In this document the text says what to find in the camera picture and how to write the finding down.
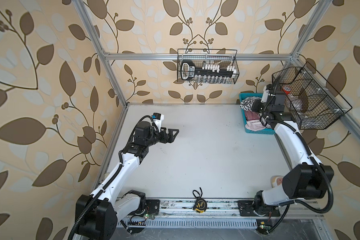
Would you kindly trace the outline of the black white striped tank top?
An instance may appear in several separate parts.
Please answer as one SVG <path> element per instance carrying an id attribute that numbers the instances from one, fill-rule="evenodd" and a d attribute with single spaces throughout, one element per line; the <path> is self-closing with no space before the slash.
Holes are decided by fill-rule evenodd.
<path id="1" fill-rule="evenodd" d="M 240 107 L 242 110 L 244 111 L 251 111 L 253 104 L 255 103 L 255 101 L 260 100 L 261 98 L 259 97 L 247 97 L 245 99 L 243 99 L 240 103 Z"/>

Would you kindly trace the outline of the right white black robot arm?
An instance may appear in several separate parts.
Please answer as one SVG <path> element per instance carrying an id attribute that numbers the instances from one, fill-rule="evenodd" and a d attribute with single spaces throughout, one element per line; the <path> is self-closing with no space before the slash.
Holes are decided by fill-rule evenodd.
<path id="1" fill-rule="evenodd" d="M 261 123 L 275 131 L 292 164 L 281 185 L 257 192 L 253 202 L 254 212 L 264 215 L 273 207 L 301 204 L 312 212 L 327 213 L 334 204 L 331 186 L 334 170 L 323 165 L 315 156 L 293 115 L 285 111 L 285 99 L 287 95 L 284 91 L 266 90 L 262 100 L 253 106 L 261 114 Z"/>

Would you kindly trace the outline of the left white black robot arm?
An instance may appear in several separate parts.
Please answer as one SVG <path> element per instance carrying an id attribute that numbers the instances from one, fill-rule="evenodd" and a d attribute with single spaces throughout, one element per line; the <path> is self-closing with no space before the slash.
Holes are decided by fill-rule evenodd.
<path id="1" fill-rule="evenodd" d="M 117 225 L 125 224 L 123 219 L 126 216 L 145 210 L 145 193 L 131 190 L 120 200 L 118 196 L 151 146 L 175 141 L 179 130 L 163 128 L 161 122 L 152 116 L 144 116 L 137 122 L 125 147 L 117 153 L 119 162 L 115 168 L 90 195 L 81 195 L 77 200 L 75 223 L 68 235 L 69 240 L 76 235 L 92 240 L 109 240 Z"/>

